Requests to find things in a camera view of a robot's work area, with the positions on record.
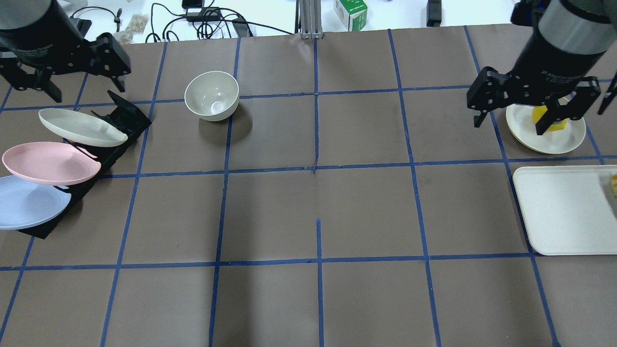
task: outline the yellow block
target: yellow block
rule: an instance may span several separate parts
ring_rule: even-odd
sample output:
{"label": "yellow block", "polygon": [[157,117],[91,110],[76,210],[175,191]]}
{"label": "yellow block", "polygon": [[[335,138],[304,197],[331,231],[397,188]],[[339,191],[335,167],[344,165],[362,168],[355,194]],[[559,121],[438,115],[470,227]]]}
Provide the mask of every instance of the yellow block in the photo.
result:
{"label": "yellow block", "polygon": [[[534,117],[534,124],[538,123],[540,118],[542,118],[542,116],[546,113],[547,110],[548,110],[548,108],[546,106],[536,106],[536,107],[534,107],[533,112],[531,112],[531,115]],[[560,123],[555,123],[555,124],[551,125],[547,131],[548,132],[555,132],[557,130],[563,130],[566,127],[567,123],[568,123],[568,119],[564,119]]]}

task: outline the gray tabletop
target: gray tabletop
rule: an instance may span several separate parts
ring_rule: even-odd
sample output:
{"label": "gray tabletop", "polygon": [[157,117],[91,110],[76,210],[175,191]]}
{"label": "gray tabletop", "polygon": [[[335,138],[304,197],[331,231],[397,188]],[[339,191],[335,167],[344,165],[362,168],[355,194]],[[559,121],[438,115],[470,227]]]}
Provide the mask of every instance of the gray tabletop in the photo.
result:
{"label": "gray tabletop", "polygon": [[[122,96],[153,124],[46,240],[3,232],[0,346],[613,345],[617,257],[534,253],[511,178],[617,164],[617,106],[559,156],[519,144],[504,110],[476,129],[466,108],[478,70],[507,72],[530,33],[125,47]],[[604,89],[616,58],[590,73]],[[229,120],[184,105],[209,70],[238,79]],[[61,140],[40,108],[113,109],[106,78],[54,81],[59,105],[0,84],[0,151]]]}

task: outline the grid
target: grid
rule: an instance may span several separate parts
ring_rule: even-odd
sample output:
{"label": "grid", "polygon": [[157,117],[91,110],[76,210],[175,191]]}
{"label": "grid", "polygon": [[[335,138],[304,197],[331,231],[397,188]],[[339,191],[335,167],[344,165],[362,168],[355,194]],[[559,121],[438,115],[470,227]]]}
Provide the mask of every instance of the grid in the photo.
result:
{"label": "grid", "polygon": [[[465,35],[468,42],[468,48],[471,51],[471,55],[473,57],[473,62],[476,67],[476,71],[479,71],[480,65],[478,63],[478,58],[476,57],[476,51],[474,49],[473,42],[471,40],[470,32],[467,27],[464,27]],[[437,346],[442,346],[441,334],[439,328],[439,320],[438,320],[438,311],[436,307],[436,297],[434,294],[433,288],[433,275],[431,273],[431,261],[436,260],[462,260],[462,259],[510,259],[510,258],[525,258],[529,259],[533,268],[534,276],[536,279],[537,290],[539,292],[542,307],[545,314],[545,319],[549,326],[550,335],[552,343],[555,346],[559,346],[560,343],[558,341],[557,334],[555,332],[555,327],[553,326],[553,320],[549,309],[549,304],[547,302],[547,298],[545,295],[544,287],[542,284],[542,279],[540,277],[540,272],[538,269],[538,265],[536,262],[537,257],[542,257],[540,254],[535,253],[528,241],[526,230],[524,229],[524,223],[522,220],[521,210],[518,205],[518,198],[516,197],[516,191],[514,190],[514,185],[512,181],[512,172],[510,168],[511,163],[527,163],[527,162],[546,162],[550,165],[551,162],[558,161],[580,161],[580,160],[594,160],[598,161],[601,164],[605,163],[606,159],[617,159],[616,155],[603,155],[600,152],[600,148],[591,133],[589,126],[587,127],[587,136],[589,137],[593,148],[595,150],[595,156],[563,156],[563,157],[530,157],[530,158],[517,158],[511,159],[508,158],[505,150],[505,146],[502,141],[502,137],[500,134],[500,130],[497,125],[497,120],[495,114],[491,112],[491,123],[493,125],[495,135],[497,137],[497,142],[499,144],[499,149],[501,152],[501,158],[496,159],[470,159],[470,160],[460,160],[460,161],[416,161],[413,155],[412,141],[410,140],[410,130],[408,129],[408,120],[407,120],[407,110],[405,107],[405,99],[404,92],[406,91],[423,91],[423,90],[456,90],[456,89],[467,89],[469,85],[447,85],[447,86],[426,86],[426,87],[408,87],[404,88],[401,82],[401,75],[399,70],[399,57],[397,57],[396,47],[394,43],[394,39],[392,36],[392,32],[390,30],[387,31],[387,35],[389,38],[389,45],[391,48],[391,59],[394,63],[395,75],[396,75],[396,88],[388,88],[388,89],[373,89],[373,90],[343,90],[343,91],[320,91],[318,84],[318,47],[320,43],[318,40],[313,42],[313,75],[314,75],[314,91],[312,93],[289,93],[289,94],[258,94],[258,95],[248,95],[241,96],[241,99],[258,99],[258,98],[294,98],[294,97],[302,97],[307,95],[313,95],[314,100],[314,124],[315,124],[315,163],[309,167],[270,167],[270,168],[259,168],[259,169],[230,169],[230,149],[231,149],[231,137],[232,137],[232,129],[233,129],[233,117],[230,118],[227,129],[226,129],[226,145],[225,145],[225,164],[223,170],[211,170],[211,171],[184,171],[184,172],[149,172],[142,173],[142,164],[144,159],[144,153],[146,151],[146,144],[149,138],[150,129],[147,129],[143,135],[143,142],[141,144],[141,151],[139,154],[139,162],[136,169],[135,174],[111,174],[103,176],[106,179],[114,179],[114,178],[133,178],[135,183],[133,185],[133,190],[130,198],[128,213],[126,216],[125,227],[122,235],[122,241],[120,243],[120,251],[118,253],[117,262],[115,264],[88,264],[88,265],[27,265],[28,258],[30,256],[30,252],[33,247],[34,238],[30,238],[30,242],[28,244],[27,250],[23,257],[23,262],[21,266],[17,267],[0,267],[0,271],[3,272],[18,272],[17,280],[14,286],[14,290],[12,292],[12,296],[10,297],[10,303],[8,305],[6,314],[4,315],[4,320],[2,322],[2,327],[0,328],[0,341],[2,340],[2,336],[7,327],[7,323],[10,319],[11,310],[15,302],[15,297],[17,296],[20,288],[20,282],[24,272],[32,271],[32,270],[96,270],[96,269],[110,269],[114,270],[114,277],[112,282],[111,291],[109,294],[109,302],[107,304],[106,315],[104,319],[104,326],[102,330],[102,336],[100,340],[100,346],[106,345],[107,339],[107,330],[109,327],[110,317],[112,315],[112,310],[114,309],[114,299],[115,299],[115,291],[118,283],[118,277],[120,272],[123,269],[153,269],[153,268],[182,268],[182,267],[211,267],[213,268],[213,283],[212,283],[212,303],[211,303],[211,313],[210,313],[210,325],[209,325],[209,345],[212,346],[214,343],[214,333],[215,333],[215,324],[217,318],[217,301],[218,301],[218,287],[219,287],[219,273],[222,267],[242,267],[242,266],[257,266],[257,265],[284,265],[284,264],[317,264],[317,287],[318,287],[318,331],[319,331],[319,345],[325,346],[325,329],[324,329],[324,298],[323,298],[323,264],[326,263],[351,263],[351,262],[405,262],[405,261],[421,261],[424,264],[426,281],[428,287],[426,291],[429,297],[430,310],[433,319],[433,329],[434,329],[434,338]],[[238,65],[239,58],[241,52],[241,39],[237,40],[236,43],[236,53],[234,59],[234,68],[233,75],[234,77],[238,77]],[[152,113],[156,104],[163,103],[174,103],[174,102],[183,102],[183,99],[157,99],[157,93],[159,90],[159,83],[161,81],[161,74],[164,69],[165,63],[165,55],[168,50],[168,44],[165,43],[162,48],[162,56],[160,59],[159,69],[157,72],[157,80],[154,87],[154,93],[152,95],[152,99],[149,101],[136,101],[134,104],[141,104],[145,106],[149,106],[148,117],[152,118]],[[73,110],[77,110],[81,107],[98,107],[98,106],[113,106],[113,103],[90,103],[90,104],[82,104],[80,103],[80,99],[82,97],[82,93],[86,86],[86,81],[88,76],[85,75],[83,81],[81,83],[80,91],[77,96],[77,100],[74,104],[71,105],[51,105],[44,107],[72,107]],[[27,111],[27,110],[36,110],[40,108],[44,108],[41,106],[28,106],[28,107],[5,107],[7,104],[7,100],[9,99],[11,89],[8,90],[4,101],[2,103],[2,107],[0,107],[0,112],[2,111]],[[320,115],[319,115],[319,102],[320,96],[322,95],[337,95],[337,94],[373,94],[373,93],[397,93],[400,101],[400,111],[402,114],[402,122],[404,128],[405,135],[405,145],[407,148],[408,161],[407,162],[391,162],[391,163],[378,163],[378,164],[345,164],[345,165],[319,165],[320,158]],[[508,180],[510,183],[511,192],[514,195],[516,209],[518,212],[518,218],[523,226],[523,233],[525,237],[525,242],[527,244],[527,251],[520,253],[490,253],[490,254],[440,254],[440,255],[431,255],[429,252],[429,245],[427,242],[426,232],[424,229],[424,218],[423,218],[423,210],[422,210],[422,192],[421,187],[419,187],[416,168],[423,166],[437,166],[437,165],[473,165],[473,164],[503,164],[507,171]],[[322,256],[322,248],[321,248],[321,219],[317,218],[315,221],[315,237],[316,237],[316,249],[317,256],[316,257],[308,257],[308,258],[299,258],[299,259],[277,259],[277,260],[264,260],[264,261],[222,261],[222,243],[223,243],[223,231],[225,226],[225,212],[226,212],[226,202],[228,195],[228,184],[230,175],[235,174],[252,174],[252,173],[263,173],[263,172],[291,172],[291,171],[312,171],[313,173],[317,170],[340,170],[340,169],[367,169],[367,168],[388,168],[388,167],[408,167],[411,171],[412,175],[412,191],[415,200],[416,213],[418,216],[418,222],[420,226],[420,238],[421,238],[421,255],[414,256],[370,256],[370,257],[323,257]],[[123,253],[125,249],[127,234],[130,229],[131,217],[133,214],[133,207],[135,205],[136,195],[138,192],[139,181],[140,178],[143,177],[172,177],[172,176],[181,176],[181,175],[221,175],[223,177],[223,191],[222,191],[222,200],[220,203],[220,218],[219,218],[219,226],[218,226],[218,241],[216,247],[216,258],[215,261],[208,262],[176,262],[176,263],[153,263],[153,264],[126,264],[123,263]]]}

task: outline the small carton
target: small carton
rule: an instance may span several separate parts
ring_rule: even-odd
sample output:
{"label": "small carton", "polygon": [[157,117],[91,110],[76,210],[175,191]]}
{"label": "small carton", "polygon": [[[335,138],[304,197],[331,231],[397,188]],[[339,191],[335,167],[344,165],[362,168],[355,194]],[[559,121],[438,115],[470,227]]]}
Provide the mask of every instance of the small carton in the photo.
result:
{"label": "small carton", "polygon": [[363,0],[334,0],[334,12],[347,31],[359,31],[366,25],[368,6]]}

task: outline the light blue plate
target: light blue plate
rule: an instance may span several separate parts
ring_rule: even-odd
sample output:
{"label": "light blue plate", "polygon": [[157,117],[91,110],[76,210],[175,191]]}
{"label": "light blue plate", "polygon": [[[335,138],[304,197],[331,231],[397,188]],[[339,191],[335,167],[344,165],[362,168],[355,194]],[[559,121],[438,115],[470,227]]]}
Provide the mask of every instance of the light blue plate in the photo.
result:
{"label": "light blue plate", "polygon": [[15,176],[0,177],[0,230],[43,224],[59,215],[71,195],[53,186],[38,185]]}

